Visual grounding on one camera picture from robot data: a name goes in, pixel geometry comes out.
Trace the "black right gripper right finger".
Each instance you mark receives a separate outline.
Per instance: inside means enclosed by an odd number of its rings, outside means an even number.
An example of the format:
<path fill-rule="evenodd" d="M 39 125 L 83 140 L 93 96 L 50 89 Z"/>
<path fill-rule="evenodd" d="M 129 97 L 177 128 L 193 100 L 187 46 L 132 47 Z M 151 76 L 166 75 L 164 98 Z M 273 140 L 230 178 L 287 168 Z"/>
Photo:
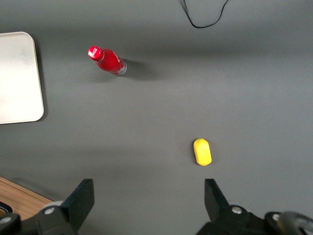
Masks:
<path fill-rule="evenodd" d="M 214 179 L 204 181 L 204 204 L 210 221 L 198 235 L 266 235 L 265 221 L 243 207 L 230 205 Z"/>

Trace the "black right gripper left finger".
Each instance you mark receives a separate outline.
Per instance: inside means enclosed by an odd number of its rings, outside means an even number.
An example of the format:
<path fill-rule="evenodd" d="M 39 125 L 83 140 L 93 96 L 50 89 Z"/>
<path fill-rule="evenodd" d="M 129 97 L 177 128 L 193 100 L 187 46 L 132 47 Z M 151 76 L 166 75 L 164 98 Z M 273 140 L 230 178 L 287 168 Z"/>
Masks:
<path fill-rule="evenodd" d="M 76 235 L 94 205 L 92 179 L 84 179 L 62 202 L 45 206 L 36 218 L 39 235 Z"/>

